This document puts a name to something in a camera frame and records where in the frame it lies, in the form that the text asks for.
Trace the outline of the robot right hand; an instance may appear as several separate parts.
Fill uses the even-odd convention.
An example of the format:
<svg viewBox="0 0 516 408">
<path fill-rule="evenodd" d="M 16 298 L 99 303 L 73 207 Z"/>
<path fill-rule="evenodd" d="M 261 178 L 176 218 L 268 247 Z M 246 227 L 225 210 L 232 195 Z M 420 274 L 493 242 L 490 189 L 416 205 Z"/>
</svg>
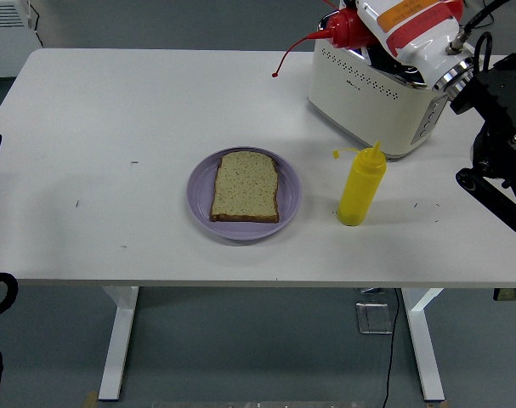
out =
<svg viewBox="0 0 516 408">
<path fill-rule="evenodd" d="M 430 88 L 444 87 L 447 73 L 470 58 L 457 40 L 462 1 L 367 0 L 357 1 L 355 7 L 386 52 L 418 69 Z"/>
</svg>

